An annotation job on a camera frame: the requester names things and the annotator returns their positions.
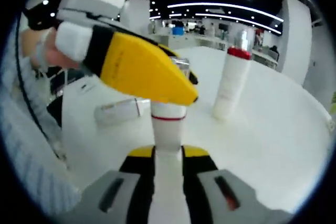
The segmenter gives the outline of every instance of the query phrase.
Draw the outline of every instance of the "black cable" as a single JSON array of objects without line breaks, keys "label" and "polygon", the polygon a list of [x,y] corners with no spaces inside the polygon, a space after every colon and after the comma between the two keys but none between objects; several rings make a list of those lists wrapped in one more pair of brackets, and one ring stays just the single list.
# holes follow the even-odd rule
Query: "black cable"
[{"label": "black cable", "polygon": [[40,122],[37,119],[37,116],[35,115],[35,112],[30,104],[27,92],[25,90],[22,74],[21,74],[21,67],[20,67],[20,59],[19,59],[19,28],[20,28],[20,21],[21,21],[21,13],[19,14],[18,20],[17,20],[17,25],[16,25],[16,33],[15,33],[15,59],[16,59],[16,71],[17,71],[17,76],[19,80],[19,86],[23,95],[23,99],[25,100],[25,103],[27,104],[28,111],[30,115],[33,118],[33,121],[39,128],[39,130],[42,132],[43,136],[48,140],[49,138],[47,137],[47,134],[43,131]]}]

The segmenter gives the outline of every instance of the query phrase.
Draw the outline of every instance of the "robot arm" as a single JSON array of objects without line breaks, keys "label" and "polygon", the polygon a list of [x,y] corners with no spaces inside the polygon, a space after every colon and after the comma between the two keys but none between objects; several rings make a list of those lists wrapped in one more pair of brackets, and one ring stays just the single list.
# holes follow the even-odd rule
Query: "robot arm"
[{"label": "robot arm", "polygon": [[154,41],[99,20],[115,18],[125,0],[62,0],[56,47],[107,86],[158,102],[190,105],[197,90]]}]

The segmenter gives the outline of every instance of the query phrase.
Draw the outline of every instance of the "blue object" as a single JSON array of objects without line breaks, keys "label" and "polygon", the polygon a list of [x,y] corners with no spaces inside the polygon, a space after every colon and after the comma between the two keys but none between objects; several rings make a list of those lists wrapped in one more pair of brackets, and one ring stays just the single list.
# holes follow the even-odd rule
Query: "blue object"
[{"label": "blue object", "polygon": [[173,35],[184,35],[183,27],[173,27]]}]

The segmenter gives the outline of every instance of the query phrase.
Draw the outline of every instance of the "ceiling light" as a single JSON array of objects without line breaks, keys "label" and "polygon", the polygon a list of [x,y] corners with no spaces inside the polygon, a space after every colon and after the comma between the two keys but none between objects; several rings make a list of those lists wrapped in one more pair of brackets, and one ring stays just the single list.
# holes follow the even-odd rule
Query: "ceiling light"
[{"label": "ceiling light", "polygon": [[206,14],[206,13],[196,13],[196,16],[212,16],[212,17],[218,17],[218,18],[228,18],[228,19],[235,19],[236,21],[240,20],[246,23],[250,23],[250,24],[254,24],[256,26],[260,26],[263,27],[265,29],[271,30],[277,34],[281,34],[281,32],[269,27],[269,26],[265,26],[262,25],[260,23],[254,22],[254,21],[250,21],[250,20],[246,20],[246,19],[242,19],[242,18],[235,18],[235,17],[231,17],[231,16],[225,16],[225,15],[219,15],[219,14]]},{"label": "ceiling light", "polygon": [[154,16],[154,17],[150,17],[149,19],[152,20],[152,19],[157,19],[157,18],[161,18],[161,16]]},{"label": "ceiling light", "polygon": [[223,3],[208,3],[208,2],[200,2],[200,3],[184,3],[184,4],[176,4],[176,5],[169,5],[167,6],[168,8],[175,8],[175,7],[183,7],[183,6],[223,6],[223,7],[231,7],[231,8],[238,8],[238,9],[244,9],[244,10],[250,10],[251,12],[255,13],[260,13],[265,16],[271,17],[273,19],[276,19],[280,22],[284,22],[282,18],[279,18],[275,15],[265,13],[261,10],[257,10],[254,8],[246,7],[246,6],[241,6],[241,5],[233,5],[233,4],[223,4]]},{"label": "ceiling light", "polygon": [[178,16],[182,16],[181,13],[176,13],[176,14],[169,14],[170,17],[178,17]]}]

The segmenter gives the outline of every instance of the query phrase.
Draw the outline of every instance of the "red bottle cap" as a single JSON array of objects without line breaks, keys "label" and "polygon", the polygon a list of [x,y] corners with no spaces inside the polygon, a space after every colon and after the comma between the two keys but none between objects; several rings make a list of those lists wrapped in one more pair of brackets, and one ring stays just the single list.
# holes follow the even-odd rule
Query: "red bottle cap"
[{"label": "red bottle cap", "polygon": [[249,52],[245,51],[245,50],[240,49],[240,48],[230,47],[227,50],[227,53],[229,55],[236,56],[236,57],[241,58],[241,59],[245,59],[245,60],[250,60],[251,59],[251,54]]}]

